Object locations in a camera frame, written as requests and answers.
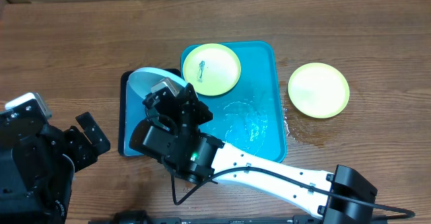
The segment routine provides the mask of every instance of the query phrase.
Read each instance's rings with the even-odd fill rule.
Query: green led light
[[[193,154],[191,155],[190,160],[191,160],[191,161],[195,161],[198,157],[199,157],[199,156],[198,156],[198,154],[197,154],[197,153],[193,153]]]

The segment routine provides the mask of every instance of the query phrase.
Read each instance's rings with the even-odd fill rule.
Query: wooden table
[[[153,217],[287,217],[301,210],[235,186],[208,184],[172,203],[170,178],[148,157],[117,152],[120,76],[180,67],[190,44],[264,40],[277,61],[286,113],[285,164],[358,170],[377,202],[431,218],[431,0],[156,0],[7,5],[0,31],[0,99],[44,96],[67,128],[90,111],[111,140],[73,183],[68,223],[127,209]],[[347,78],[347,108],[327,120],[297,112],[286,96],[300,65],[324,62]],[[192,184],[178,181],[184,194]]]

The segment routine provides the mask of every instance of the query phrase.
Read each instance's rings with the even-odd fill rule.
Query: yellow plate
[[[293,105],[315,118],[339,114],[350,96],[345,77],[324,63],[309,63],[296,69],[289,79],[288,91]]]
[[[183,75],[195,91],[205,96],[218,96],[231,90],[241,74],[235,52],[221,44],[204,44],[193,49],[183,64]]]

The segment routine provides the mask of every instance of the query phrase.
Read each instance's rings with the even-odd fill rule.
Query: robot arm
[[[48,123],[36,93],[8,102],[0,112],[0,223],[60,224],[67,217],[75,172],[110,149],[91,114],[62,131]]]
[[[326,171],[304,170],[262,159],[245,153],[229,143],[217,151],[211,166],[215,174],[233,167],[259,167],[326,191],[331,189],[331,182],[328,181],[327,177],[333,175]],[[294,204],[318,219],[323,218],[322,214],[318,212],[319,207],[325,207],[328,201],[328,196],[324,194],[311,192],[295,184],[259,172],[232,172],[214,180],[221,184],[235,184],[264,192]]]
[[[174,177],[195,183],[190,194],[208,181],[246,186],[300,207],[323,224],[369,224],[377,189],[352,168],[335,174],[302,170],[249,155],[198,126],[212,119],[191,84],[178,89],[169,78],[151,88],[143,104],[147,114],[133,131],[130,148],[156,159]],[[412,217],[409,210],[403,218]]]

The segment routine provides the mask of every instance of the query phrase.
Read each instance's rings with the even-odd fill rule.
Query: blue tray
[[[241,76],[235,87],[222,96],[199,94],[213,113],[213,120],[199,127],[201,132],[258,157],[283,161],[288,147],[272,47],[261,41],[220,44],[232,49],[240,59]],[[187,55],[198,46],[184,50],[181,69]]]

